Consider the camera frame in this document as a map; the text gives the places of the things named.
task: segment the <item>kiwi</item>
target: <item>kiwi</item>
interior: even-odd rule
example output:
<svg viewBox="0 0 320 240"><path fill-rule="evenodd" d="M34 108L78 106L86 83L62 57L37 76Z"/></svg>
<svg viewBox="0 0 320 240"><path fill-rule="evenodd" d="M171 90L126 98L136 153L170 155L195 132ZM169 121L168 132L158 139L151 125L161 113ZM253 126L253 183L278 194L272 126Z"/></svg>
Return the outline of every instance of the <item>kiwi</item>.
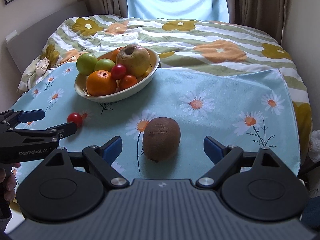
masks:
<svg viewBox="0 0 320 240"><path fill-rule="evenodd" d="M142 146L145 156L156 163L169 160L178 151L180 136L180 127L174 119L152 119L143 134Z"/></svg>

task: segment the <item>green fruit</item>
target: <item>green fruit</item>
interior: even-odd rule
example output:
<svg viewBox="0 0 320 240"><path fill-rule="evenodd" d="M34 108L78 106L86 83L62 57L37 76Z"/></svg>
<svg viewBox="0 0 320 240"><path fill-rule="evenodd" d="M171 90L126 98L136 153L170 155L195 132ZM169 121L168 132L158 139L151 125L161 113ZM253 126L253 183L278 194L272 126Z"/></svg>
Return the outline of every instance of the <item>green fruit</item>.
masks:
<svg viewBox="0 0 320 240"><path fill-rule="evenodd" d="M89 76L98 62L97 57L92 53L84 53L77 60L77 70L80 74Z"/></svg>
<svg viewBox="0 0 320 240"><path fill-rule="evenodd" d="M111 72L111 69L115 66L115 63L111 59L103 58L98 61L94 67L94 71L105 70Z"/></svg>

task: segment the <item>bowl rim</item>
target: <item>bowl rim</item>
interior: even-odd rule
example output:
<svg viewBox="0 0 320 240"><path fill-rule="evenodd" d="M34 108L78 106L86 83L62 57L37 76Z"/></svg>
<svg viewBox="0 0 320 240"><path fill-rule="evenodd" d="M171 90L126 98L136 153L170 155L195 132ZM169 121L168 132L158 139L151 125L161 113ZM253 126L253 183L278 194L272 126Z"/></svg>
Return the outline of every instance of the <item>bowl rim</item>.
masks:
<svg viewBox="0 0 320 240"><path fill-rule="evenodd" d="M118 95L121 95L125 92L127 92L128 90L130 89L133 89L135 87L137 87L138 85L141 85L143 82L147 81L148 79L152 78L151 76L155 73L155 71L158 69L159 67L159 64L160 64L160 57L159 57L159 54L156 53L153 49L149 49L149 48L146 48L147 50L151 51L155 56L156 56L156 66L153 68L153 70L151 71L151 73L146 76L143 80L141 80L140 82L138 82L137 84L133 85L132 87L129 87L125 90L122 90L122 91L119 91L119 92L116 92L116 93L113 93L113 94L110 94L110 95L106 95L106 96L100 96L100 97L93 97L93 96L87 96L85 95L84 93L81 94L80 96L83 97L83 98L95 98L95 99L103 99L103 98L111 98L112 96L118 96Z"/></svg>

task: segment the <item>logo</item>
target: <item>logo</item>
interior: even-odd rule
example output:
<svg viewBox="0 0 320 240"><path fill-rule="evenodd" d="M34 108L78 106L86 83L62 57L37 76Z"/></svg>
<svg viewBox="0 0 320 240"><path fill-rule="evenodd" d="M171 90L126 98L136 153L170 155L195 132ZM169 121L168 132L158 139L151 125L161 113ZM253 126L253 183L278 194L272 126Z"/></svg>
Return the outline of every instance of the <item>logo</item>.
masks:
<svg viewBox="0 0 320 240"><path fill-rule="evenodd" d="M28 151L28 152L19 152L20 156L23 155L30 155L30 154L38 154L38 153L47 153L48 149L41 149L41 150L35 150L35 151Z"/></svg>
<svg viewBox="0 0 320 240"><path fill-rule="evenodd" d="M164 182L161 182L161 183L159 183L158 185L159 185L159 187L166 187L166 186L167 186L167 184L164 183Z"/></svg>

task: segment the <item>bedspread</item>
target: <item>bedspread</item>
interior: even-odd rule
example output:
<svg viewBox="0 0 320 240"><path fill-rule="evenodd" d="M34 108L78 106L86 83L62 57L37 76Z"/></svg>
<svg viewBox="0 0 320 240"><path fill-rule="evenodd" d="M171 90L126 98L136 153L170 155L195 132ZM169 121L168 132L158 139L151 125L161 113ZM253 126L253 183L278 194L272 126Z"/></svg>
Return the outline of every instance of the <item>bedspread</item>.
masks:
<svg viewBox="0 0 320 240"><path fill-rule="evenodd" d="M162 68L186 67L217 76L279 69L293 101L304 162L312 128L307 89L291 56L262 31L187 19L143 20L114 15L71 18L48 39L37 60L47 57L54 68L75 61L84 52L100 56L133 43L159 53ZM31 88L43 78L27 74L22 79Z"/></svg>
<svg viewBox="0 0 320 240"><path fill-rule="evenodd" d="M112 166L129 181L134 178L196 180L213 163L203 150L206 136L245 151L270 147L288 167L298 173L299 140L292 101L278 70L219 77L158 69L152 81L137 94L116 103L95 103L74 90L76 64L67 63L25 93L12 107L44 109L43 120L18 128L44 130L66 122L78 112L83 126L64 138L60 146L80 151L103 145L113 136L123 140L123 150ZM142 139L148 122L156 117L174 119L180 126L177 155L155 163L143 155ZM39 163L22 163L14 169L21 182Z"/></svg>

